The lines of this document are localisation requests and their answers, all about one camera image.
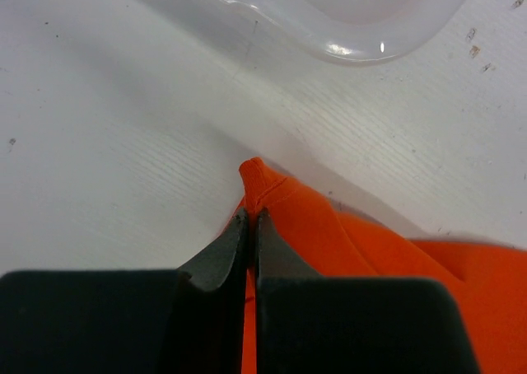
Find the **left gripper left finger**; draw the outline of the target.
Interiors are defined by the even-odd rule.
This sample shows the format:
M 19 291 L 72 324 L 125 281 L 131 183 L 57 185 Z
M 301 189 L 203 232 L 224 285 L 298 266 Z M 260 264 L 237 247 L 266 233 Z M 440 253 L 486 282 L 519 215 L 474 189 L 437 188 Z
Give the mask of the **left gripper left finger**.
M 3 275 L 2 372 L 240 372 L 249 224 L 176 269 Z

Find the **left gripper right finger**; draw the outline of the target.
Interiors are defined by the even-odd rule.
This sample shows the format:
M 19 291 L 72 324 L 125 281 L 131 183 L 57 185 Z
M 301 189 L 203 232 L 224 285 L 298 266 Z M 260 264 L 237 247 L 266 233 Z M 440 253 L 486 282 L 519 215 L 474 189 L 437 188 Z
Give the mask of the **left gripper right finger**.
M 255 240 L 260 373 L 477 373 L 453 297 L 429 278 L 331 278 L 279 235 Z

